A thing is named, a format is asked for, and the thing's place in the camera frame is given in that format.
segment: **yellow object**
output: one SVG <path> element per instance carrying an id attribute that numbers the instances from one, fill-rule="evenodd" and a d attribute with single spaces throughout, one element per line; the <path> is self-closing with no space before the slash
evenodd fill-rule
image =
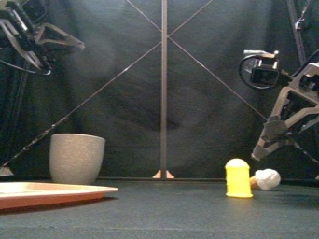
<path id="1" fill-rule="evenodd" d="M 250 165 L 241 159 L 233 159 L 226 164 L 226 181 L 229 197 L 252 198 Z"/>

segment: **mechanical arm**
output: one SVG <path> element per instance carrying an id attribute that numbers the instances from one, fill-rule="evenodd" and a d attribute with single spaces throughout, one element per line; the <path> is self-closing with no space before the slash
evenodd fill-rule
<path id="1" fill-rule="evenodd" d="M 85 43 L 55 25 L 43 22 L 47 10 L 39 0 L 0 0 L 0 49 L 13 47 L 35 67 L 21 68 L 0 60 L 17 70 L 33 74 L 51 73 L 50 53 L 57 49 L 85 49 Z"/>
<path id="2" fill-rule="evenodd" d="M 240 65 L 240 76 L 245 83 L 260 90 L 277 85 L 284 87 L 254 147 L 253 158 L 261 160 L 284 146 L 293 145 L 302 149 L 294 136 L 319 121 L 319 63 L 312 62 L 319 51 L 293 76 L 280 69 L 278 51 L 270 54 L 248 50 L 245 54 L 249 56 Z"/>

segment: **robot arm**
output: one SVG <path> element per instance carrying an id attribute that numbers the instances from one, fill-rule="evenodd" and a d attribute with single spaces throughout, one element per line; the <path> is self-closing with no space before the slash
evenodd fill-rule
<path id="1" fill-rule="evenodd" d="M 260 53 L 249 59 L 258 59 L 260 61 L 261 58 L 270 58 L 270 56 L 261 56 Z M 278 83 L 285 85 L 254 147 L 253 158 L 257 160 L 264 159 L 284 146 L 294 145 L 301 148 L 294 136 L 306 131 L 319 121 L 319 63 L 309 63 L 300 74 L 292 77 L 274 67 L 276 62 L 277 60 L 273 57 L 272 65 L 262 67 L 256 66 L 256 64 L 252 65 L 250 79 L 244 77 L 244 71 L 248 71 L 248 69 L 240 68 L 240 75 L 252 87 L 265 90 Z"/>
<path id="2" fill-rule="evenodd" d="M 83 50 L 85 43 L 53 24 L 39 23 L 45 14 L 46 11 L 39 0 L 0 1 L 0 28 L 7 37 L 3 40 L 10 41 L 10 46 L 17 49 L 22 57 L 43 73 L 42 75 L 49 75 L 51 72 L 50 58 L 47 56 L 50 47 L 55 45 L 55 48 L 58 46 Z"/>

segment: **dark table surface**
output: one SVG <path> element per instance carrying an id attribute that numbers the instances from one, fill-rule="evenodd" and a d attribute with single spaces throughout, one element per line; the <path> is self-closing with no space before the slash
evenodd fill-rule
<path id="1" fill-rule="evenodd" d="M 281 185 L 253 198 L 226 184 L 101 180 L 99 201 L 0 212 L 0 238 L 319 238 L 319 189 Z"/>

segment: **tray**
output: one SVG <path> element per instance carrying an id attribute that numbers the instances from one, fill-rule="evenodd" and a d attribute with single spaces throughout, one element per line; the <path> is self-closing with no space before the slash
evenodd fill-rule
<path id="1" fill-rule="evenodd" d="M 102 199 L 118 188 L 55 183 L 0 183 L 0 210 Z"/>

